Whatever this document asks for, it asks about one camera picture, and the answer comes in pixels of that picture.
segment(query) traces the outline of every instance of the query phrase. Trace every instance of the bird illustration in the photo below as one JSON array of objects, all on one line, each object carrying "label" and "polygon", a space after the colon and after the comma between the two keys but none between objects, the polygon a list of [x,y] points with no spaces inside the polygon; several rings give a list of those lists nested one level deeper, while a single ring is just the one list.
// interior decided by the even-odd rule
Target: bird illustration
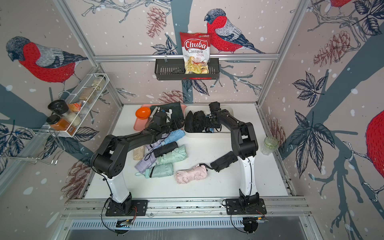
[{"label": "bird illustration", "polygon": [[221,51],[234,52],[238,49],[251,49],[258,53],[262,51],[249,42],[241,30],[232,25],[222,9],[210,10],[204,18],[207,23],[207,33],[211,34],[211,44]]},{"label": "bird illustration", "polygon": [[77,77],[74,73],[76,66],[88,59],[59,48],[33,43],[21,36],[9,40],[6,49],[12,61],[19,60],[20,64],[38,79],[49,83],[62,83],[63,91],[59,95],[63,92],[69,93],[65,90],[65,81],[72,75]]},{"label": "bird illustration", "polygon": [[[368,124],[366,131],[367,154],[357,153],[353,151],[351,143],[344,143],[349,146],[352,153],[348,161],[352,161],[355,154],[366,158],[373,164],[379,174],[384,177],[384,111],[372,118]],[[377,202],[377,195],[384,190],[384,186],[378,190],[374,190],[368,183],[363,182],[363,184],[369,187],[375,195],[375,198],[371,200]]]}]

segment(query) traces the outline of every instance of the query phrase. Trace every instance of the chips bag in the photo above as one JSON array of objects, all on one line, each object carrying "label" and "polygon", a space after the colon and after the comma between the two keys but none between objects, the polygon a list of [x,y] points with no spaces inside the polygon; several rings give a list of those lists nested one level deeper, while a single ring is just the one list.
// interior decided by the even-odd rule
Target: chips bag
[{"label": "chips bag", "polygon": [[185,73],[209,73],[209,47],[211,37],[207,33],[180,33]]}]

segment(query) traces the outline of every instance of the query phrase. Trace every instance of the aluminum rail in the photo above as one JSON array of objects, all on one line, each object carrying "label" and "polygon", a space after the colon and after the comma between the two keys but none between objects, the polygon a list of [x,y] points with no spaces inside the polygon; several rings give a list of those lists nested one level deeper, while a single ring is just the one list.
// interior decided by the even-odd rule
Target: aluminum rail
[{"label": "aluminum rail", "polygon": [[[278,53],[237,53],[237,54],[211,54],[211,58],[219,58],[219,60],[232,61],[276,61],[279,59]],[[96,55],[94,57],[97,63],[112,62],[139,62],[139,61],[156,61],[156,59],[175,59],[183,58],[183,55]]]}]

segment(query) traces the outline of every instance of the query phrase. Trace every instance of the pink folded umbrella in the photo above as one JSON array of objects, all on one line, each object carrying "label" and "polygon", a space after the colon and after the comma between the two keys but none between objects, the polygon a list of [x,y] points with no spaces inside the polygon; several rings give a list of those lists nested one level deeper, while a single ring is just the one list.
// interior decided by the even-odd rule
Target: pink folded umbrella
[{"label": "pink folded umbrella", "polygon": [[185,184],[192,180],[201,180],[208,176],[207,169],[204,165],[196,165],[188,170],[180,170],[175,174],[178,184]]}]

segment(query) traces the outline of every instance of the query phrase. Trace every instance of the white storage bin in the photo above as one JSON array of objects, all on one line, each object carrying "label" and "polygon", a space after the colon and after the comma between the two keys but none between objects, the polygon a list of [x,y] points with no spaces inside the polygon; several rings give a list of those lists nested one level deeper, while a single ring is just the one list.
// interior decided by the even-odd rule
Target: white storage bin
[{"label": "white storage bin", "polygon": [[[233,116],[233,110],[230,106],[226,105],[221,105],[221,109],[226,109],[228,112]],[[208,115],[211,113],[209,110],[208,105],[191,105],[187,106],[184,110],[184,118],[187,116],[187,114],[191,111],[192,113],[198,112],[198,111],[203,111],[205,115]],[[226,128],[224,125],[221,127],[221,131],[217,132],[216,129],[214,130],[213,133],[207,133],[207,132],[185,132],[185,135],[187,137],[195,137],[195,138],[222,138],[222,137],[231,137],[231,131],[229,131],[228,128]]]}]

